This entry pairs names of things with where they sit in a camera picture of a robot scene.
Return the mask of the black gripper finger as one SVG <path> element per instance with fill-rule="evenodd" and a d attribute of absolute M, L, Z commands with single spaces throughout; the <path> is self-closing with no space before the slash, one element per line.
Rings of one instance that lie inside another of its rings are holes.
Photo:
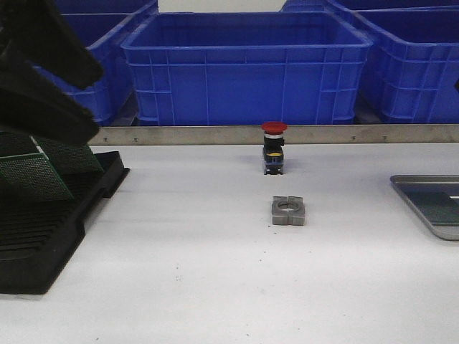
<path fill-rule="evenodd" d="M 1 46 L 1 130 L 84 145 L 99 127 L 87 108 L 40 75 L 10 41 Z"/>
<path fill-rule="evenodd" d="M 2 1 L 1 40 L 14 43 L 26 60 L 81 90 L 103 76 L 101 64 L 53 1 Z"/>

